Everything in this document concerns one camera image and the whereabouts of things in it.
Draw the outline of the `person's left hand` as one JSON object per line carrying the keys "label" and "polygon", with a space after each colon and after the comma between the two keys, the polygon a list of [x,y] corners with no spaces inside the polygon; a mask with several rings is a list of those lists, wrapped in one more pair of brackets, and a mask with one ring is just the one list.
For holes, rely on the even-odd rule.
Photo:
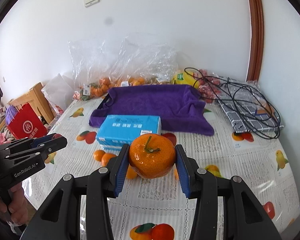
{"label": "person's left hand", "polygon": [[11,192],[13,194],[9,206],[6,206],[0,198],[0,219],[4,219],[4,213],[7,213],[9,210],[12,222],[17,225],[23,225],[28,219],[28,210],[22,183],[18,183],[12,187]]}

